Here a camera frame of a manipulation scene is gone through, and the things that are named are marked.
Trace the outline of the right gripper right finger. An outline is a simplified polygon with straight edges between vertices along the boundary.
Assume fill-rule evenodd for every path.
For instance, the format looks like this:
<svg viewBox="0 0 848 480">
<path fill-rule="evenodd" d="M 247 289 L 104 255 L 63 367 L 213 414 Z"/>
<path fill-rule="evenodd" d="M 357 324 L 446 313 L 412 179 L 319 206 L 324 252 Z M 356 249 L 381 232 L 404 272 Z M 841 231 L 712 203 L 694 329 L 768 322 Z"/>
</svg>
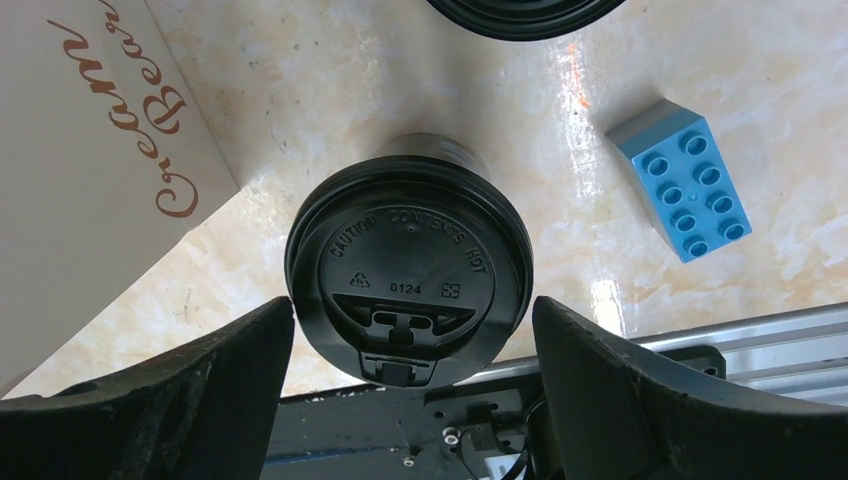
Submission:
<svg viewBox="0 0 848 480">
<path fill-rule="evenodd" d="M 843 479 L 847 411 L 708 376 L 549 297 L 532 323 L 568 479 Z"/>
</svg>

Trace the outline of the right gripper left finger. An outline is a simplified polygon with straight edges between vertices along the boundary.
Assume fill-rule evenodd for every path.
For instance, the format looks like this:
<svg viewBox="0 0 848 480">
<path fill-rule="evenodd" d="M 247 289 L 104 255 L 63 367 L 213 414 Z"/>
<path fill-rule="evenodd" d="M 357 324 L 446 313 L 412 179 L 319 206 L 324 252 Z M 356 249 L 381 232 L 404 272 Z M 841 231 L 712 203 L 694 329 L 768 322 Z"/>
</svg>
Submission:
<svg viewBox="0 0 848 480">
<path fill-rule="evenodd" d="M 256 479 L 294 339 L 277 297 L 118 372 L 1 404 L 5 479 Z"/>
</svg>

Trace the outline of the black cup lid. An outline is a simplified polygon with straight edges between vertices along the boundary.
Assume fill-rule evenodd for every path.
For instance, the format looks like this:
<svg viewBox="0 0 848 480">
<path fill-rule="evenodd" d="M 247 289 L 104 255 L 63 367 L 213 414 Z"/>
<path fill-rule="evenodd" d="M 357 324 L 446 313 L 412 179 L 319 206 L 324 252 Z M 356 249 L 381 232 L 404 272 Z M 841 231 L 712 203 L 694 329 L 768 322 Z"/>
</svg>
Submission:
<svg viewBox="0 0 848 480">
<path fill-rule="evenodd" d="M 431 157 L 330 176 L 293 221 L 285 277 L 309 344 L 381 386 L 434 389 L 502 351 L 533 289 L 528 231 L 477 173 Z"/>
</svg>

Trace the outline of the beige paper takeout bag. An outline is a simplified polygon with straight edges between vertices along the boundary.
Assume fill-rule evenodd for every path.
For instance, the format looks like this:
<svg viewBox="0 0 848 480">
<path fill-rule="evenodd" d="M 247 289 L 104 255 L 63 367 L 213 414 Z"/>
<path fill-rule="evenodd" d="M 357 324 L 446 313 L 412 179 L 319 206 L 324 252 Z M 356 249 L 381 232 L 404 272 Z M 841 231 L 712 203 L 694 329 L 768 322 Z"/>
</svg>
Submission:
<svg viewBox="0 0 848 480">
<path fill-rule="evenodd" d="M 2 392 L 236 191 L 145 2 L 3 2 Z"/>
</svg>

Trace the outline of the single black coffee cup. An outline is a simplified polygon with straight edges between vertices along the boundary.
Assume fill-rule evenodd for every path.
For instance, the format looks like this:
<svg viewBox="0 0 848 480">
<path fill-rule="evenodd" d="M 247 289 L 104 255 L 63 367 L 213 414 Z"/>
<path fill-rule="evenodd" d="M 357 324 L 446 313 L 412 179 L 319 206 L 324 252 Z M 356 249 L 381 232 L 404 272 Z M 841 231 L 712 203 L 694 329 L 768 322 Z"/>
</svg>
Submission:
<svg viewBox="0 0 848 480">
<path fill-rule="evenodd" d="M 483 156 L 474 149 L 437 133 L 415 132 L 399 135 L 377 148 L 375 155 L 377 157 L 407 155 L 435 158 L 459 165 L 486 180 L 491 179 Z"/>
</svg>

